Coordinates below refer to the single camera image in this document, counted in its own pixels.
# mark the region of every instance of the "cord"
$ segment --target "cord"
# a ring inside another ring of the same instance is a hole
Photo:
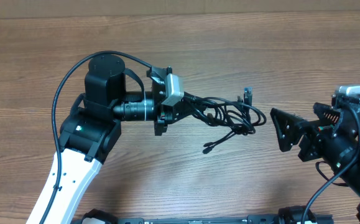
[[[136,61],[146,67],[152,67],[152,65],[150,65],[149,63],[138,59],[132,55],[128,55],[122,52],[117,52],[117,51],[112,51],[112,50],[105,50],[105,51],[100,51],[100,52],[96,52],[93,53],[85,58],[83,58],[82,60],[80,60],[78,63],[76,63],[76,65],[74,65],[69,72],[64,76],[64,78],[62,79],[60,85],[57,88],[57,91],[55,92],[55,96],[54,96],[54,100],[53,100],[53,105],[52,105],[52,109],[51,109],[51,124],[52,124],[52,128],[53,128],[53,135],[54,135],[54,143],[55,143],[55,149],[57,151],[57,163],[58,163],[58,170],[57,170],[57,179],[55,181],[55,185],[54,185],[54,189],[53,189],[53,193],[51,194],[50,197],[50,201],[48,202],[47,208],[44,211],[43,217],[40,220],[40,224],[43,224],[45,219],[47,218],[47,215],[51,209],[51,206],[54,202],[55,196],[58,192],[59,189],[59,185],[60,185],[60,179],[61,179],[61,171],[62,171],[62,157],[61,157],[61,149],[60,149],[60,144],[58,142],[58,134],[57,134],[57,124],[55,122],[55,109],[57,108],[57,101],[58,101],[58,96],[60,95],[61,89],[63,87],[63,85],[65,84],[65,82],[68,80],[69,76],[83,63],[85,63],[86,61],[88,61],[89,59],[92,59],[93,57],[99,56],[99,55],[103,55],[103,54],[113,54],[113,55],[119,55],[119,56],[123,56],[126,57],[128,59],[131,59],[133,61]]]
[[[358,161],[358,156],[360,153],[360,121],[358,118],[358,115],[356,114],[355,110],[352,109],[349,105],[344,104],[343,105],[344,109],[348,110],[351,115],[353,116],[357,129],[358,129],[358,145],[356,148],[356,152],[353,156],[353,159],[351,159],[351,161],[344,166],[337,174],[335,174],[334,176],[332,176],[325,184],[323,184],[316,192],[314,195],[312,195],[312,197],[310,198],[310,200],[308,201],[305,210],[303,212],[302,215],[302,220],[301,220],[301,224],[305,223],[305,217],[312,205],[312,203],[315,201],[315,199],[330,185],[332,184],[339,176],[341,176],[342,174],[344,174],[349,168],[351,168],[353,165],[355,165],[355,163]]]
[[[192,114],[194,118],[205,122],[208,126],[225,126],[231,128],[231,131],[221,139],[204,144],[203,147],[206,147],[203,150],[204,154],[209,153],[215,146],[227,141],[237,134],[246,136],[248,134],[256,133],[256,129],[254,127],[261,126],[267,122],[267,118],[263,112],[251,105],[243,103],[242,100],[229,101],[217,97],[200,98],[189,93],[184,94],[184,100],[194,109],[194,113]],[[215,114],[204,114],[204,111],[200,111],[196,106],[214,109]],[[233,106],[238,111],[228,110],[227,106]],[[251,109],[256,113],[256,122],[251,123],[248,109]]]
[[[318,173],[325,179],[325,180],[329,180],[329,178],[327,178],[327,176],[321,171],[321,169],[319,168],[319,164],[324,163],[327,164],[327,162],[325,161],[319,161],[315,163],[315,168],[316,171],[318,171]],[[339,187],[348,187],[348,185],[346,183],[332,183],[333,185],[339,186]]]

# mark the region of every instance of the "silver metal part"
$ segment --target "silver metal part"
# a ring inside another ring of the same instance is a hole
[[[166,99],[163,105],[174,106],[184,97],[184,86],[182,78],[178,75],[168,74],[165,80]]]
[[[347,96],[360,94],[360,85],[337,86],[335,93],[343,93]]]

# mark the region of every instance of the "table surface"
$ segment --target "table surface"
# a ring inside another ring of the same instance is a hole
[[[0,20],[0,223],[24,223],[55,152],[50,110],[64,74],[86,55],[118,50],[173,67],[186,91],[236,99],[254,87],[253,103],[316,119],[335,86],[360,83],[360,11],[119,16]],[[147,90],[145,68],[125,60]],[[87,66],[64,86],[57,123],[84,92]],[[127,79],[128,90],[138,90]],[[193,118],[154,136],[152,122],[123,123],[122,136],[91,183],[76,217],[92,208],[119,217],[240,217],[306,204],[324,183],[298,147],[279,151],[272,121],[251,136],[221,138]],[[324,171],[331,175],[328,168]],[[314,203],[341,223],[355,223],[359,199],[330,186]]]

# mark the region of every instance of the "cable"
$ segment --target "cable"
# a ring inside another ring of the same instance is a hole
[[[215,146],[227,141],[237,134],[246,136],[248,134],[256,133],[256,129],[254,127],[261,126],[267,122],[267,118],[263,112],[251,105],[243,103],[242,100],[229,101],[217,97],[200,98],[189,93],[184,94],[184,100],[194,109],[194,113],[192,114],[194,118],[205,122],[208,126],[225,126],[231,128],[231,131],[223,138],[215,142],[208,142],[204,144],[203,147],[206,147],[203,150],[204,154],[209,153]],[[227,106],[233,106],[238,111],[228,110]],[[198,107],[214,109],[215,114],[204,114],[204,110],[201,111]],[[251,109],[256,113],[256,122],[251,123],[248,109]]]
[[[352,109],[349,105],[344,104],[343,105],[344,109],[348,110],[351,115],[353,116],[357,129],[358,129],[358,145],[356,148],[356,152],[353,156],[353,159],[351,159],[351,161],[344,166],[337,174],[335,174],[334,176],[332,176],[325,184],[323,184],[316,192],[314,195],[312,195],[312,197],[310,198],[310,200],[308,201],[305,210],[303,212],[302,215],[302,220],[301,220],[301,224],[305,223],[305,217],[307,215],[307,212],[309,211],[312,203],[315,201],[315,199],[330,185],[332,184],[339,176],[341,176],[342,174],[344,174],[349,168],[351,168],[353,165],[355,165],[355,163],[358,161],[358,156],[360,153],[360,121],[358,118],[358,115],[356,114],[355,110]]]
[[[319,168],[319,164],[321,164],[321,163],[327,164],[327,162],[325,162],[325,161],[319,161],[319,162],[315,163],[315,168],[316,168],[316,171],[318,171],[318,173],[327,181],[327,180],[329,180],[329,178],[327,178],[327,176]],[[339,186],[339,187],[348,187],[348,185],[346,183],[332,183],[332,184]]]
[[[85,63],[86,61],[88,61],[89,59],[92,59],[93,57],[99,56],[99,55],[103,55],[103,54],[113,54],[113,55],[119,55],[119,56],[123,56],[126,57],[128,59],[131,59],[133,61],[136,61],[146,67],[152,67],[152,65],[150,65],[149,63],[138,59],[134,56],[122,53],[122,52],[117,52],[117,51],[112,51],[112,50],[105,50],[105,51],[100,51],[100,52],[96,52],[93,53],[85,58],[83,58],[82,60],[80,60],[78,63],[76,63],[76,65],[74,65],[69,72],[64,76],[64,78],[62,79],[60,85],[57,88],[57,91],[55,92],[55,96],[54,96],[54,100],[53,100],[53,105],[52,105],[52,109],[51,109],[51,124],[52,124],[52,128],[53,128],[53,135],[54,135],[54,143],[55,143],[55,149],[57,151],[57,163],[58,163],[58,170],[57,170],[57,179],[55,181],[55,185],[54,185],[54,189],[53,189],[53,193],[51,194],[50,197],[50,201],[48,202],[47,208],[44,211],[43,217],[40,220],[40,224],[43,224],[45,219],[47,218],[47,215],[51,209],[51,206],[54,202],[54,198],[58,192],[59,189],[59,185],[60,185],[60,179],[61,179],[61,171],[62,171],[62,157],[61,157],[61,149],[60,149],[60,144],[58,142],[58,133],[57,133],[57,124],[55,122],[55,109],[57,108],[57,101],[58,101],[58,96],[60,95],[61,89],[63,87],[63,85],[65,84],[65,82],[68,80],[69,76],[83,63]]]

